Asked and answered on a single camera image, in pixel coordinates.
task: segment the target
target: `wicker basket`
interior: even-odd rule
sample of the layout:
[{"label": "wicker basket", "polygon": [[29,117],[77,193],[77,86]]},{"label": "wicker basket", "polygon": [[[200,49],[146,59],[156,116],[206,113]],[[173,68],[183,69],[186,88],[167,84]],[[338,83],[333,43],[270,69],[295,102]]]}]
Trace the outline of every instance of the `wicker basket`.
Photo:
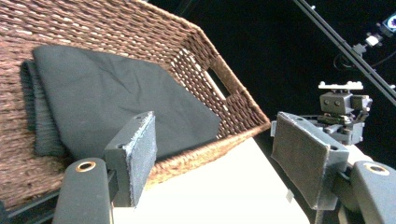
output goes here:
[{"label": "wicker basket", "polygon": [[[221,117],[218,141],[157,162],[148,186],[213,161],[270,127],[248,91],[194,24],[140,1],[2,0],[0,3],[0,200],[7,209],[58,189],[64,162],[36,157],[27,130],[20,65],[57,44],[158,63]],[[208,69],[223,82],[224,98]]]}]

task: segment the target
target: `white table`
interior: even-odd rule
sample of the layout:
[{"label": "white table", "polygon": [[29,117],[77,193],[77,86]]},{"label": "white table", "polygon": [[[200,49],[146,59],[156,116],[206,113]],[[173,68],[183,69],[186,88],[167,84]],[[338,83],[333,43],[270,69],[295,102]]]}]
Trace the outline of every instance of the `white table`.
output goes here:
[{"label": "white table", "polygon": [[114,223],[309,223],[253,139],[114,208]]}]

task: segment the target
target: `woven basket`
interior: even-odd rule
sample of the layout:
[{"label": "woven basket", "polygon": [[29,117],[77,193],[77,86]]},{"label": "woven basket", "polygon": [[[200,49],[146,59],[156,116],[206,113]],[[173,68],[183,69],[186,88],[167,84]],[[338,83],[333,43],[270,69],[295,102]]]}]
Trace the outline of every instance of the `woven basket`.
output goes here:
[{"label": "woven basket", "polygon": [[[0,3],[0,200],[7,209],[62,184],[65,164],[34,155],[20,65],[32,49],[57,44],[159,64],[221,117],[218,141],[159,161],[147,186],[213,161],[270,127],[248,91],[194,24],[140,1],[2,0]],[[224,98],[206,72],[230,95]]]}]

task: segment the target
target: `folded black cloth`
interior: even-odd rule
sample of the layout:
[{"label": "folded black cloth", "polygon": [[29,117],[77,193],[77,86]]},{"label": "folded black cloth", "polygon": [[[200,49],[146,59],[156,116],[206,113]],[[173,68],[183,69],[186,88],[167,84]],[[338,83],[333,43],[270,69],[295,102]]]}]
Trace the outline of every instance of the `folded black cloth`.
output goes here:
[{"label": "folded black cloth", "polygon": [[[39,155],[64,154],[61,147],[37,147],[39,139],[59,134],[74,159],[101,158],[125,123],[147,111],[156,114],[157,159],[216,139],[219,117],[158,64],[65,46],[41,46],[33,55],[35,63],[25,65],[29,74],[22,72],[21,80]],[[40,118],[46,105],[51,116]],[[40,135],[42,126],[50,133]]]}]

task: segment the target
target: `black background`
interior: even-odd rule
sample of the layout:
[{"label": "black background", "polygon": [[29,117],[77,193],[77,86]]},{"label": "black background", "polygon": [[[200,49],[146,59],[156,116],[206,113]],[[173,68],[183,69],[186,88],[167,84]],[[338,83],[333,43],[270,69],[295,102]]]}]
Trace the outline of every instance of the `black background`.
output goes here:
[{"label": "black background", "polygon": [[[186,6],[180,2],[190,2],[192,7],[180,10]],[[393,0],[307,2],[316,6],[316,12],[350,46],[364,44],[366,33],[378,32],[375,24],[396,9]],[[177,12],[200,26],[271,120],[276,119],[278,111],[320,114],[318,98],[325,93],[318,90],[320,81],[329,84],[361,81],[364,91],[355,93],[368,94],[374,102],[366,120],[364,141],[358,147],[375,161],[396,168],[396,106],[362,73],[338,71],[333,67],[338,48],[293,1],[157,0],[150,3]],[[385,37],[383,43],[383,47],[368,49],[363,55],[368,64],[386,58],[396,49],[396,37]],[[395,59],[375,68],[390,84],[396,84]],[[269,158],[272,144],[269,132],[258,135],[255,140]],[[269,160],[293,189],[276,163]],[[312,221],[315,214],[299,197],[296,196],[297,201]]]}]

